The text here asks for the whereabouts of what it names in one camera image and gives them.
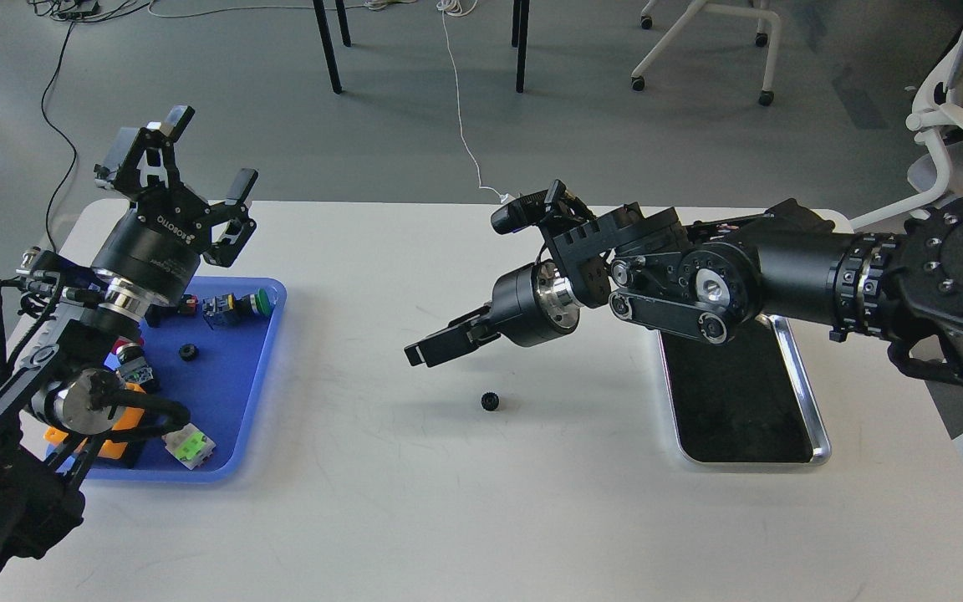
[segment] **white table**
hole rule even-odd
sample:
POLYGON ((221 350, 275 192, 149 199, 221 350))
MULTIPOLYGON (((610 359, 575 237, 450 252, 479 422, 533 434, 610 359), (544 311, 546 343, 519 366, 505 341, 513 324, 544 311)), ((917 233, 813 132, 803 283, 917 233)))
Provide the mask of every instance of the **white table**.
MULTIPOLYGON (((64 254, 90 262, 123 209, 85 210, 64 254)), ((833 457, 788 472, 683 460, 656 335, 607 309, 409 367, 538 251, 493 209, 255 203, 236 266, 200 271, 289 291, 241 471, 86 482, 84 525, 11 560, 0 599, 963 599, 963 467, 878 340, 794 324, 833 457)))

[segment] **gray floor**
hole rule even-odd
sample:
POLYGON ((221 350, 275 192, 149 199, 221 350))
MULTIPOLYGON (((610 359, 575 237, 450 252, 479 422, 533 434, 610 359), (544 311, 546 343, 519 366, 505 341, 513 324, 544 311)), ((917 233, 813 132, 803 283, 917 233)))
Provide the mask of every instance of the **gray floor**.
MULTIPOLYGON (((459 141, 432 4, 350 11, 355 46, 336 48, 340 96, 329 91, 310 11, 138 12, 77 27, 48 104, 79 150, 54 205, 54 237, 104 196, 91 168, 118 127, 179 103, 197 115, 177 160, 207 197, 253 167, 259 199, 495 202, 475 190, 459 141)), ((756 103, 765 51, 752 44, 753 23, 718 15, 696 19, 646 74, 646 91, 630 91, 630 70, 683 1, 661 3, 652 31, 638 27, 639 1, 535 1, 521 95, 511 3, 481 0, 472 15, 448 19, 466 137, 485 183, 524 193, 561 178, 586 202, 655 207, 764 207, 792 196, 851 217, 909 195, 905 171, 921 149, 903 126, 906 87, 943 53, 963 0, 775 4, 786 31, 768 108, 756 103)), ((158 10, 215 5, 240 3, 165 0, 158 10)), ((46 243, 43 210, 69 163, 38 109, 65 30, 24 3, 0 3, 0 277, 24 248, 46 243)))

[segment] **black robotic arm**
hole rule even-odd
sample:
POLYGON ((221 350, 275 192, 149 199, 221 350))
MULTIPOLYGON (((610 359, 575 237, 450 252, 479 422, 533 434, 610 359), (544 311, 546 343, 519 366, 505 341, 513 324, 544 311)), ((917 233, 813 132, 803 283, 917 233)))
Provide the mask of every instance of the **black robotic arm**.
POLYGON ((0 324, 4 288, 22 290, 23 309, 35 318, 10 355, 0 331, 0 571, 14 556, 42 558, 83 522, 80 483, 104 441, 157 437, 191 419, 176 401, 124 388, 104 359, 118 339, 139 338, 151 305, 176 304, 200 257, 230 266, 255 230, 246 202, 253 169, 213 205, 181 182, 173 145, 194 113, 177 106, 164 122, 122 129, 95 167, 97 184, 126 195, 130 208, 90 268, 32 248, 17 277, 0 281, 0 324), (223 222, 215 240, 211 228, 223 222), (130 406, 161 420, 111 431, 130 406), (66 433, 43 460, 20 445, 22 411, 66 433))
POLYGON ((492 214, 498 233, 536 226, 551 259, 505 274, 492 301, 405 347, 412 365, 440 365, 500 338, 528 347, 574 331, 578 309, 722 345, 759 313, 890 342, 903 374, 963 385, 963 199, 904 235, 834 233, 797 202, 760 216, 683 226, 674 209, 638 203, 593 217, 555 181, 492 214), (616 289, 612 290, 611 282, 616 289), (945 363, 910 357, 937 336, 945 363))

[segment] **black table leg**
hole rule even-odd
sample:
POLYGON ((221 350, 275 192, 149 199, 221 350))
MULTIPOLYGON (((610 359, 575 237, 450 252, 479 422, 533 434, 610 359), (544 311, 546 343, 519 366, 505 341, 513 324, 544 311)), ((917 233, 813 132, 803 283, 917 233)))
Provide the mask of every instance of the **black table leg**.
POLYGON ((527 31, 530 28, 530 0, 518 0, 519 8, 519 70, 515 77, 515 91, 522 93, 527 78, 527 31))
POLYGON ((521 8, 520 0, 515 0, 512 4, 512 48, 519 47, 519 11, 521 8))
POLYGON ((333 41, 329 38, 329 21, 325 18, 325 3, 313 0, 314 18, 318 19, 318 35, 322 37, 322 50, 325 51, 325 66, 329 68, 329 83, 333 85, 333 92, 339 94, 344 91, 340 87, 340 72, 337 72, 337 58, 333 55, 333 41))
POLYGON ((351 33, 348 32, 348 11, 344 10, 344 0, 336 0, 337 20, 340 22, 340 39, 343 39, 344 46, 351 48, 351 33))

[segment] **orange component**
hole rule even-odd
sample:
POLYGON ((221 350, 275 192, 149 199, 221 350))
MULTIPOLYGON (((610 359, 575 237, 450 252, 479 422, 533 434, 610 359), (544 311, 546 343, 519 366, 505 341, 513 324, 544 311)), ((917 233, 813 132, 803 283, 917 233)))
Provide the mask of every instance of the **orange component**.
MULTIPOLYGON (((140 393, 144 392, 142 386, 135 384, 135 382, 125 382, 125 388, 130 391, 138 391, 140 393)), ((133 428, 140 423, 140 419, 144 418, 144 411, 141 408, 125 408, 124 414, 115 423, 112 431, 123 431, 125 428, 133 428)), ((60 428, 54 428, 53 426, 47 427, 46 433, 43 433, 43 439, 58 445, 62 441, 65 441, 65 436, 68 433, 60 430, 60 428)), ((125 448, 129 446, 129 443, 114 443, 112 441, 107 441, 103 443, 102 448, 99 449, 99 457, 108 458, 108 460, 121 460, 122 455, 125 453, 125 448)))

